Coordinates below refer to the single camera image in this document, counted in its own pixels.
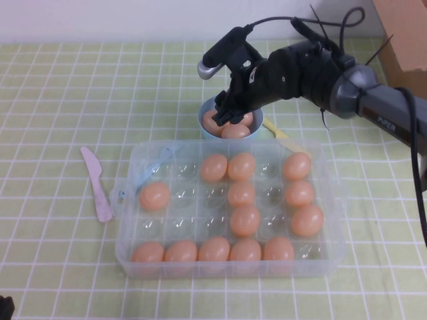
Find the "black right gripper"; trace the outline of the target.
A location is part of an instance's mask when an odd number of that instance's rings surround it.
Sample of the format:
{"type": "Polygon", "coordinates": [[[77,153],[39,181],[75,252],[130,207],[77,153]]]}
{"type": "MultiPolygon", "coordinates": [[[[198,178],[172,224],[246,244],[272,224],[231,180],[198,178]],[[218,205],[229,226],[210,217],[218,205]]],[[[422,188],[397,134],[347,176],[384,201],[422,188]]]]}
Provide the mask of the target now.
{"type": "Polygon", "coordinates": [[[218,126],[238,124],[246,114],[238,109],[255,111],[278,100],[268,83],[268,62],[262,59],[249,67],[231,73],[230,87],[221,91],[214,99],[217,113],[211,118],[218,126]]]}

